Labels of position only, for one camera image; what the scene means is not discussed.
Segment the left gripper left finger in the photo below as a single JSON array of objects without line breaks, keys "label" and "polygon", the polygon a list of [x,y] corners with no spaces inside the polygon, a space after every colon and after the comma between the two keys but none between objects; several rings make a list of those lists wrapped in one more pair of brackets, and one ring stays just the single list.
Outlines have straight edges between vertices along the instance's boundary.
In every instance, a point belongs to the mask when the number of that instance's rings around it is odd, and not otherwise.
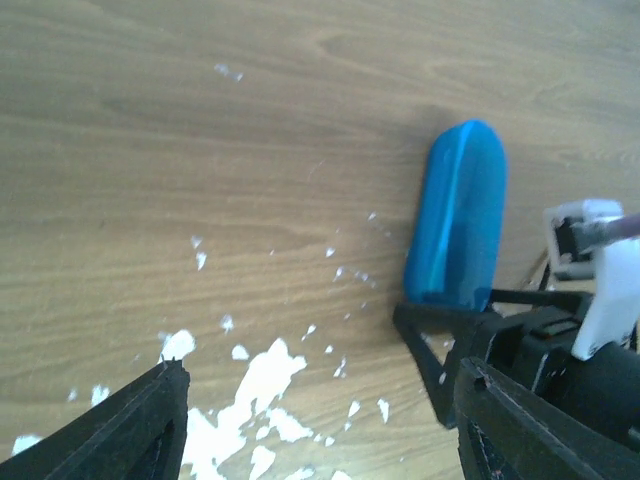
[{"label": "left gripper left finger", "polygon": [[1,463],[3,479],[176,479],[190,375],[163,361],[35,445]]}]

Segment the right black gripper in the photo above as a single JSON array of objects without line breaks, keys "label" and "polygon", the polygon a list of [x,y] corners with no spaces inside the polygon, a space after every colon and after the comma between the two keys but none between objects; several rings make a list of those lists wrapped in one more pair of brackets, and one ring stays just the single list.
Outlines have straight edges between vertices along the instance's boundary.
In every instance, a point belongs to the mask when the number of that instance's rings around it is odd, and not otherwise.
[{"label": "right black gripper", "polygon": [[[571,354],[592,299],[582,291],[493,289],[490,304],[530,309],[499,319],[493,309],[401,302],[392,321],[415,361],[436,419],[447,429],[457,426],[454,385],[461,360],[471,354],[597,433],[637,440],[637,331],[624,344],[609,343],[588,360]],[[454,340],[443,362],[430,343],[441,332]]]}]

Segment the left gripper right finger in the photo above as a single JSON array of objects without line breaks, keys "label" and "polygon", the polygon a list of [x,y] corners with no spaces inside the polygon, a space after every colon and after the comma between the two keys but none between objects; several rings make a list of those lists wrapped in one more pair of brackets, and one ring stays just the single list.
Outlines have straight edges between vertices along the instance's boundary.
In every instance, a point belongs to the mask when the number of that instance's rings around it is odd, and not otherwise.
[{"label": "left gripper right finger", "polygon": [[628,479],[630,450],[597,433],[478,358],[454,387],[467,479]]}]

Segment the blue translucent glasses case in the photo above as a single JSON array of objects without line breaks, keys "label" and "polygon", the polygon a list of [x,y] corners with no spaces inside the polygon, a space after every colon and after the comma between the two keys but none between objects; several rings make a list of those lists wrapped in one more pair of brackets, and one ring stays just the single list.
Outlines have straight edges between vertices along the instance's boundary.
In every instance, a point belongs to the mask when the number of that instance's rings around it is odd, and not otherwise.
[{"label": "blue translucent glasses case", "polygon": [[406,299],[483,311],[496,271],[508,161],[495,130],[468,120],[439,135],[427,158],[404,269]]}]

